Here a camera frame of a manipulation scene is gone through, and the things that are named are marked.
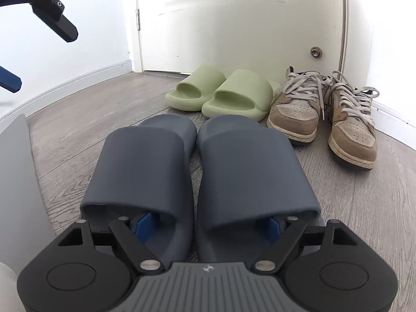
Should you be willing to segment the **grey slide sandal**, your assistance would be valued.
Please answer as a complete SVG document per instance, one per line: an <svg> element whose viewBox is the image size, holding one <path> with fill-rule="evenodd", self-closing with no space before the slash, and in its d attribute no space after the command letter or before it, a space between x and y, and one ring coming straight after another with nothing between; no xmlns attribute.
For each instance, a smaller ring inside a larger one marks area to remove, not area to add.
<svg viewBox="0 0 416 312"><path fill-rule="evenodd" d="M148 249L167 268L186 260L194 230L189 163L196 139L192 120L173 114L112 132L80 204L91 231L109 232L120 216L151 213L156 227Z"/></svg>
<svg viewBox="0 0 416 312"><path fill-rule="evenodd" d="M241 115L221 115L198 132L202 180L197 253L205 263L251 265L268 246L268 219L323 225L321 207L288 138Z"/></svg>

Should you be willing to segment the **tan sneaker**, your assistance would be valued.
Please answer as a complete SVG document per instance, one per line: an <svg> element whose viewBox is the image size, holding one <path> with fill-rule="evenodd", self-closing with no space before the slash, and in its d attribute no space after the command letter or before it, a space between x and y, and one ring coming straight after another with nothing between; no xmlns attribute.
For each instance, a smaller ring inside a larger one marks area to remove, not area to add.
<svg viewBox="0 0 416 312"><path fill-rule="evenodd" d="M274 93L267 127L282 132L296 144L313 142L324 117L324 96L331 78L315 70L296 72L288 67L285 83Z"/></svg>
<svg viewBox="0 0 416 312"><path fill-rule="evenodd" d="M331 79L327 91L332 121L329 148L346 163L370 171L378 153L372 101L379 91L352 85L338 70L332 72Z"/></svg>

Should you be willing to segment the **left green slide sandal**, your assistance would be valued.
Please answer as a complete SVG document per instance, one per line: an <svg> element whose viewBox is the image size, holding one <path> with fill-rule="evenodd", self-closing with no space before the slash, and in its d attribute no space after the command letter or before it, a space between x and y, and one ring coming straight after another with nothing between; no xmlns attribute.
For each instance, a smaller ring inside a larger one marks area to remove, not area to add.
<svg viewBox="0 0 416 312"><path fill-rule="evenodd" d="M226 76L212 66L200 66L167 93L165 102L180 111L201 111L214 92L226 81Z"/></svg>

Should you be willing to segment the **green slide sandal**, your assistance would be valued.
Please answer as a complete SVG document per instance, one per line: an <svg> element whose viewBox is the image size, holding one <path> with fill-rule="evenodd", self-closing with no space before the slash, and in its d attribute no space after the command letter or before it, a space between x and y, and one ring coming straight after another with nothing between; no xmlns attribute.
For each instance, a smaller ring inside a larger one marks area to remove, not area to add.
<svg viewBox="0 0 416 312"><path fill-rule="evenodd" d="M214 92L226 81L226 76L212 66L200 66L167 93L165 102L180 111L201 111Z"/></svg>
<svg viewBox="0 0 416 312"><path fill-rule="evenodd" d="M202 105L207 118L242 115L260 122L268 113L280 84L250 70L235 70Z"/></svg>

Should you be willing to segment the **right green slide sandal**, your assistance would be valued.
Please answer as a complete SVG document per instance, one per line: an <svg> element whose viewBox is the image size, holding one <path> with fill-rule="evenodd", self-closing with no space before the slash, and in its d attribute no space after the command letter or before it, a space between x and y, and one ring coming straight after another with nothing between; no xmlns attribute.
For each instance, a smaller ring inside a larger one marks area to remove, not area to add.
<svg viewBox="0 0 416 312"><path fill-rule="evenodd" d="M202 105L207 118L242 115L260 122L268 113L280 84L250 70L235 70Z"/></svg>

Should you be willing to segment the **white door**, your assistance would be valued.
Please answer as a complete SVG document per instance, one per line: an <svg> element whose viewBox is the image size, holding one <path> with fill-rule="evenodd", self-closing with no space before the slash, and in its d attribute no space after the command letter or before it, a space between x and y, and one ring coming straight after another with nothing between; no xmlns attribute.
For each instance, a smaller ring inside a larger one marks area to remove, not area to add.
<svg viewBox="0 0 416 312"><path fill-rule="evenodd" d="M138 9L145 70L211 65L282 82L289 66L328 74L339 65L343 0L138 0Z"/></svg>

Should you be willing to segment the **metal door stopper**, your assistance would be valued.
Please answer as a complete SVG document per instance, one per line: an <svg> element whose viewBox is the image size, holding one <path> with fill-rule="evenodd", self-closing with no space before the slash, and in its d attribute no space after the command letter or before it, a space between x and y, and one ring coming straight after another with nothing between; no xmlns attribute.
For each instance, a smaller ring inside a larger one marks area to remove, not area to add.
<svg viewBox="0 0 416 312"><path fill-rule="evenodd" d="M312 47L310 49L310 54L314 57L314 58L320 58L322 56L322 50L319 47Z"/></svg>

